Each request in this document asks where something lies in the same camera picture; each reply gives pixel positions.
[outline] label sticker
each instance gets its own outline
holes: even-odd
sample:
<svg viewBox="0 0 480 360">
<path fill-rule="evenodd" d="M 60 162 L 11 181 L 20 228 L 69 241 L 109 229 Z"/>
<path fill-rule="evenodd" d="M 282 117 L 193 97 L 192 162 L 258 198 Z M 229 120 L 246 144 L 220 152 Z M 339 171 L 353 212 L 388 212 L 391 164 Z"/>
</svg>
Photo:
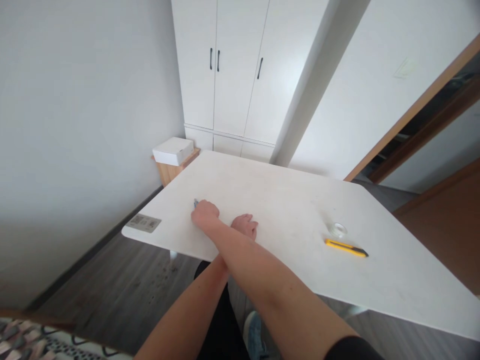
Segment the label sticker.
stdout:
<svg viewBox="0 0 480 360">
<path fill-rule="evenodd" d="M 162 222 L 160 219 L 154 217 L 137 214 L 130 220 L 126 226 L 141 230 L 147 233 L 153 233 L 155 228 Z"/>
</svg>

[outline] table top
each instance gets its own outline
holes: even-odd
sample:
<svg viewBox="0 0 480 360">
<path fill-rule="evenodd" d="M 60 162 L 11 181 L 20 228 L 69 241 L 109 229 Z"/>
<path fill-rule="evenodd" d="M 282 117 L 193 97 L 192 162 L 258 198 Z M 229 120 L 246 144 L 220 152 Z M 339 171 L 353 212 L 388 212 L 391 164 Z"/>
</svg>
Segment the table top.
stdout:
<svg viewBox="0 0 480 360">
<path fill-rule="evenodd" d="M 203 151 L 140 211 L 157 228 L 122 234 L 212 261 L 217 249 L 190 220 L 194 199 L 226 224 L 253 214 L 256 242 L 316 294 L 480 341 L 480 300 L 360 185 Z M 325 245 L 331 223 L 369 257 Z"/>
</svg>

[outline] wooden side table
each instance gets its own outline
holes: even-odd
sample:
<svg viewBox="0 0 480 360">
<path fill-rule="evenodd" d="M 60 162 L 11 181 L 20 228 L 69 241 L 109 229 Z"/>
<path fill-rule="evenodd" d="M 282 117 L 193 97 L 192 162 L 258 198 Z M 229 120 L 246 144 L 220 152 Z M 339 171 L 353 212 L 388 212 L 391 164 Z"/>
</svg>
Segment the wooden side table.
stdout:
<svg viewBox="0 0 480 360">
<path fill-rule="evenodd" d="M 195 158 L 200 154 L 199 148 L 194 148 L 193 152 L 190 154 L 189 157 L 185 159 L 180 165 L 168 165 L 161 162 L 156 163 L 156 167 L 158 168 L 158 172 L 160 173 L 160 180 L 163 187 L 166 187 L 170 182 L 177 177 L 190 163 L 195 160 Z"/>
</svg>

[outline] right hand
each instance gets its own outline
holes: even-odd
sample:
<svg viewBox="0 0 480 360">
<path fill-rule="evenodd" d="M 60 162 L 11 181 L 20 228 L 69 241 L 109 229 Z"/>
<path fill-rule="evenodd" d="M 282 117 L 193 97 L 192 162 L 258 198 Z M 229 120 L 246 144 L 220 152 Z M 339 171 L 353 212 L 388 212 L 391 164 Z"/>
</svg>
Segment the right hand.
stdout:
<svg viewBox="0 0 480 360">
<path fill-rule="evenodd" d="M 252 214 L 243 214 L 237 216 L 235 219 L 233 219 L 231 227 L 255 241 L 257 238 L 257 226 L 259 223 L 252 221 L 252 218 Z"/>
</svg>

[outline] white wall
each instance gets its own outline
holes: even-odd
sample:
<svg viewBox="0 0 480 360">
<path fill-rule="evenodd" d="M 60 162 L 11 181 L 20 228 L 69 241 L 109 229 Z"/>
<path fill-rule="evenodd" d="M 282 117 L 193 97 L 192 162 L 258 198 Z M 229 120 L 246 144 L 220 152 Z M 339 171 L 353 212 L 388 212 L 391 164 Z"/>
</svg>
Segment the white wall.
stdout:
<svg viewBox="0 0 480 360">
<path fill-rule="evenodd" d="M 330 0 L 308 55 L 271 163 L 287 167 L 370 0 Z"/>
<path fill-rule="evenodd" d="M 323 47 L 325 42 L 325 38 L 329 32 L 330 26 L 332 24 L 332 20 L 337 12 L 341 0 L 329 0 L 328 4 L 325 9 L 325 13 L 320 22 L 320 26 L 315 35 L 315 39 L 313 40 L 313 44 L 311 49 L 308 53 L 308 57 L 305 61 L 305 66 L 300 74 L 300 78 L 298 79 L 298 83 L 295 88 L 295 92 L 293 93 L 290 106 L 288 107 L 288 111 L 285 115 L 285 120 L 283 121 L 282 127 L 280 129 L 280 133 L 278 134 L 278 138 L 276 140 L 275 148 L 273 149 L 272 156 L 270 158 L 271 164 L 277 164 L 277 157 L 279 156 L 279 152 L 288 147 L 287 143 L 284 143 L 287 134 L 291 133 L 292 131 L 289 130 L 289 127 L 292 124 L 292 120 L 295 116 L 295 111 L 301 101 L 302 94 L 304 93 L 306 86 L 308 84 L 309 79 L 311 78 L 312 71 L 315 68 L 315 64 L 317 63 L 317 58 L 319 57 L 320 50 Z"/>
<path fill-rule="evenodd" d="M 421 194 L 480 157 L 480 101 L 381 182 Z"/>
<path fill-rule="evenodd" d="M 479 32 L 477 0 L 371 0 L 289 167 L 344 179 Z"/>
<path fill-rule="evenodd" d="M 2 1 L 0 53 L 0 306 L 25 306 L 161 184 L 171 3 Z"/>
</svg>

